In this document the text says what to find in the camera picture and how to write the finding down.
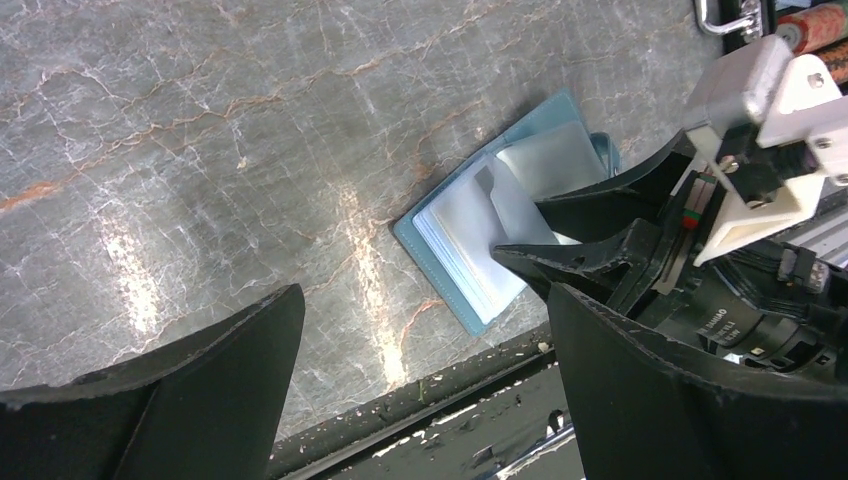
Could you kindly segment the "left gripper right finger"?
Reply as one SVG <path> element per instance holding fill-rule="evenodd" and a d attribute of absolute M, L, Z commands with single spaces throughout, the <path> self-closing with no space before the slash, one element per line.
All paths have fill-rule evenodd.
<path fill-rule="evenodd" d="M 590 479 L 843 479 L 847 390 L 711 356 L 554 284 L 547 307 Z"/>

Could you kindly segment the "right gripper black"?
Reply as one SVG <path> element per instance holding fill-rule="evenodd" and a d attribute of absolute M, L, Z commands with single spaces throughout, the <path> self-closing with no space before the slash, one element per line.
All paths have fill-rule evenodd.
<path fill-rule="evenodd" d="M 728 195 L 686 175 L 694 156 L 678 132 L 638 165 L 536 203 L 554 232 L 594 243 L 498 245 L 493 259 L 543 301 L 564 284 L 746 366 L 846 380 L 847 264 L 764 239 L 697 265 Z"/>

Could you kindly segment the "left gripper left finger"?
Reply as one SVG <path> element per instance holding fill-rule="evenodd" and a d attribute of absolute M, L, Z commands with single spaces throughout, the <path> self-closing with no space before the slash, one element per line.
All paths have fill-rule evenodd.
<path fill-rule="evenodd" d="M 302 338 L 283 287 L 62 386 L 1 395 L 5 479 L 262 479 Z"/>

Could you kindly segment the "blue card holder wallet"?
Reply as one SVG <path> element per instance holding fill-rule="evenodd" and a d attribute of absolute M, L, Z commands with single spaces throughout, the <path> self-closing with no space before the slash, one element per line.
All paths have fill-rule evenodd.
<path fill-rule="evenodd" d="M 394 225 L 393 232 L 465 330 L 479 336 L 524 289 L 493 260 L 496 245 L 569 244 L 538 203 L 608 178 L 617 147 L 590 132 L 567 89 L 460 164 Z"/>

